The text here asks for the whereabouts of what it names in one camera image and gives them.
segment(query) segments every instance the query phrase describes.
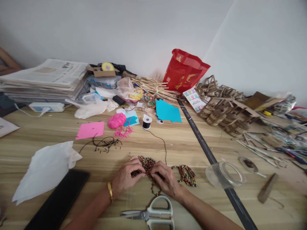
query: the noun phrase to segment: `yarn ball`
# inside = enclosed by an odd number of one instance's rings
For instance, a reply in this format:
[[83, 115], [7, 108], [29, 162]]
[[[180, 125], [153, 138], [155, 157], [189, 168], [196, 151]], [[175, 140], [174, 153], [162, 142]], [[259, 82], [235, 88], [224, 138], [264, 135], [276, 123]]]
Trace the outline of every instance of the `yarn ball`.
[[116, 129], [126, 122], [126, 116], [123, 113], [114, 114], [108, 121], [108, 127]]

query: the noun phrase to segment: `fingers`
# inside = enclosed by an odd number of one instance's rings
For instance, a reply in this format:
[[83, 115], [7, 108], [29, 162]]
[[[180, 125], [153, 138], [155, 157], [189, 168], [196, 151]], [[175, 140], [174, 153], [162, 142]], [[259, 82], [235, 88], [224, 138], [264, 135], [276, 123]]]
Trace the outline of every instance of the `fingers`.
[[155, 164], [153, 169], [151, 170], [151, 174], [159, 172], [164, 178], [167, 178], [168, 168], [164, 169], [162, 166]]
[[162, 188], [164, 190], [165, 182], [162, 180], [162, 178], [159, 177], [159, 175], [155, 174], [155, 173], [151, 174], [151, 176], [156, 180], [156, 182], [158, 183], [160, 188]]
[[135, 156], [132, 156], [132, 157], [129, 159], [129, 161], [131, 161], [131, 160], [133, 160], [133, 159], [136, 159], [136, 157], [135, 157]]
[[129, 162], [125, 163], [124, 165], [134, 165], [134, 164], [139, 164], [140, 166], [142, 166], [142, 163], [136, 157], [134, 157], [134, 159], [131, 159]]
[[132, 178], [133, 184], [138, 182], [144, 176], [146, 176], [146, 174], [144, 174], [144, 173], [140, 173], [140, 174], [136, 175], [134, 178]]
[[166, 166], [166, 164], [164, 164], [162, 161], [158, 161], [155, 165], [161, 166], [162, 168], [168, 170], [168, 166]]
[[128, 166], [128, 172], [129, 173], [132, 173], [133, 171], [136, 171], [136, 170], [140, 170], [141, 172], [145, 173], [145, 169], [142, 167], [142, 165], [139, 165], [139, 164], [133, 164], [133, 165], [129, 165]]

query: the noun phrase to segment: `bead necklace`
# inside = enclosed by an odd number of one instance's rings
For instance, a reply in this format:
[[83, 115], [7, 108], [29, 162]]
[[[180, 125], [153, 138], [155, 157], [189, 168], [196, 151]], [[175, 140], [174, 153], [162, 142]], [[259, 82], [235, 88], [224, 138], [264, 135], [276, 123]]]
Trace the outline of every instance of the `bead necklace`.
[[[178, 168], [180, 176], [181, 176], [181, 180], [177, 180], [178, 183], [184, 181], [188, 186], [196, 187], [196, 181], [195, 181], [196, 174], [192, 171], [192, 169], [189, 166], [187, 165], [176, 166], [175, 165], [172, 167], [172, 169], [174, 168]], [[185, 173], [185, 170], [187, 170], [191, 181], [189, 180], [188, 175]]]
[[[153, 160], [150, 157], [143, 157], [143, 156], [138, 156], [138, 159], [140, 160], [140, 162], [142, 163], [143, 168], [145, 169], [146, 175], [148, 176], [148, 178], [152, 181], [151, 184], [151, 193], [154, 194], [155, 196], [159, 196], [161, 195], [161, 189], [158, 193], [154, 193], [154, 184], [155, 184], [155, 180], [153, 179], [153, 177], [150, 174], [151, 169], [153, 168], [153, 166], [155, 165], [156, 161]], [[141, 172], [139, 170], [137, 171], [133, 171], [131, 173], [132, 177], [135, 177], [136, 175], [140, 174]]]

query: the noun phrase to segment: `clear plastic jar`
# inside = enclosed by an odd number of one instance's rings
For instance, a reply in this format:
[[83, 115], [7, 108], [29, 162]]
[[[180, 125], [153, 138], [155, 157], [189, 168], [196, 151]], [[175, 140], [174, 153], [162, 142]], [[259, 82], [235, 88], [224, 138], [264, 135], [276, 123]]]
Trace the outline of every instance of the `clear plastic jar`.
[[206, 168], [206, 176], [216, 188], [235, 188], [246, 182], [244, 174], [229, 162], [218, 162]]

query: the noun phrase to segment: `power strip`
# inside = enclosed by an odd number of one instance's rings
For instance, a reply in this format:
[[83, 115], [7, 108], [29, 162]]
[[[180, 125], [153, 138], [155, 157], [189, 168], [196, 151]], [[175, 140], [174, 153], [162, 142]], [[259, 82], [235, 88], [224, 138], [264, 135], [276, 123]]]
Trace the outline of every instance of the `power strip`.
[[63, 112], [64, 106], [64, 104], [57, 102], [33, 102], [29, 105], [34, 112], [42, 112], [43, 108], [49, 108], [48, 112]]

